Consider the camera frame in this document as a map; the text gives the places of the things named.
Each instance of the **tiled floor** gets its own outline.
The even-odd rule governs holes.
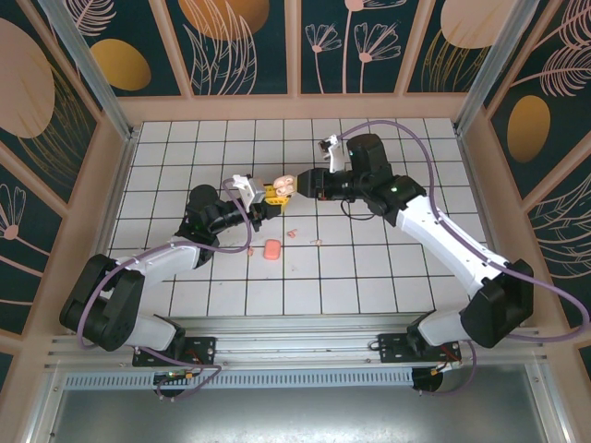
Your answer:
[[[250,120],[153,122],[143,126],[112,241],[112,257],[166,242],[181,221],[190,188],[221,186],[232,174],[272,182],[325,165],[315,140],[366,122]],[[464,165],[447,119],[399,119],[430,146],[437,166],[440,208],[484,242]],[[428,185],[420,149],[390,126],[370,129],[382,138],[396,174]],[[366,215],[359,201],[346,205]],[[297,229],[297,236],[286,233]],[[240,245],[244,226],[220,235]],[[282,241],[279,261],[262,257],[267,239]],[[321,246],[314,242],[322,240]],[[283,217],[254,234],[255,254],[217,254],[206,266],[176,275],[142,297],[148,314],[173,317],[423,312],[467,302],[452,274],[413,238],[380,218],[354,221],[337,202],[293,196]]]

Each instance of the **small pink piece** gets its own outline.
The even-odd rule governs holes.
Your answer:
[[[281,255],[281,242],[279,240],[267,240],[262,256],[267,260],[278,260]]]

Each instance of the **perforated metal strip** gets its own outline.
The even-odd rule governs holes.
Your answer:
[[[64,390],[154,389],[156,373],[70,374]],[[412,368],[310,369],[282,371],[223,371],[205,389],[329,388],[345,386],[411,386]],[[200,383],[204,376],[177,380],[163,389],[179,389]]]

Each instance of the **flower illustration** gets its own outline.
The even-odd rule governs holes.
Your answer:
[[[13,197],[4,183],[0,185],[0,238],[14,240],[18,238],[18,225],[25,210],[27,194],[15,186]]]
[[[22,243],[23,245],[37,251],[41,254],[49,256],[48,252],[43,251],[39,247],[32,245],[31,243],[23,240],[18,236],[18,227],[20,226],[20,222],[22,221],[22,215],[25,211],[25,203],[27,201],[27,193],[20,189],[18,186],[15,186],[14,192],[11,195],[10,189],[6,184],[0,185],[0,240],[17,240],[18,242]],[[29,274],[35,275],[37,277],[41,277],[43,274],[38,270],[31,269],[23,264],[17,263],[10,258],[0,256],[0,261],[6,263],[13,268],[20,269],[24,272],[28,272]],[[0,299],[1,303],[10,303],[13,305],[18,305],[18,302],[9,302],[7,300]]]
[[[322,80],[320,79],[320,67],[318,64],[318,54],[326,51],[332,51],[342,46],[341,39],[337,39],[338,33],[334,28],[334,25],[320,25],[316,29],[315,25],[306,26],[306,37],[314,52],[314,60],[316,62],[316,76],[318,77],[318,85],[320,87],[320,93],[324,93],[322,87]]]
[[[376,25],[368,35],[367,23],[355,26],[355,43],[361,61],[359,92],[363,92],[363,72],[366,63],[400,56],[400,45],[395,45],[398,41],[395,28],[396,24],[391,26]]]
[[[389,7],[402,6],[406,0],[344,0],[344,5],[349,10],[344,27],[344,51],[343,51],[343,94],[347,93],[347,49],[349,47],[349,28],[351,16],[354,12],[364,9],[387,9]]]

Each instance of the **yellow circle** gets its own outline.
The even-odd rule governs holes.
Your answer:
[[[507,144],[520,163],[532,161],[544,147],[550,131],[550,110],[539,97],[526,95],[511,111]]]
[[[237,40],[243,34],[235,29],[226,2],[234,11],[236,21],[242,17],[253,34],[269,16],[269,0],[178,0],[187,20],[201,34],[215,40]]]
[[[497,40],[515,0],[446,0],[441,32],[453,46],[486,48]]]
[[[17,137],[37,137],[49,125],[54,103],[54,76],[42,49],[0,18],[0,127]]]
[[[141,90],[150,84],[148,62],[129,43],[116,39],[101,40],[94,43],[90,51],[110,85],[121,90]]]

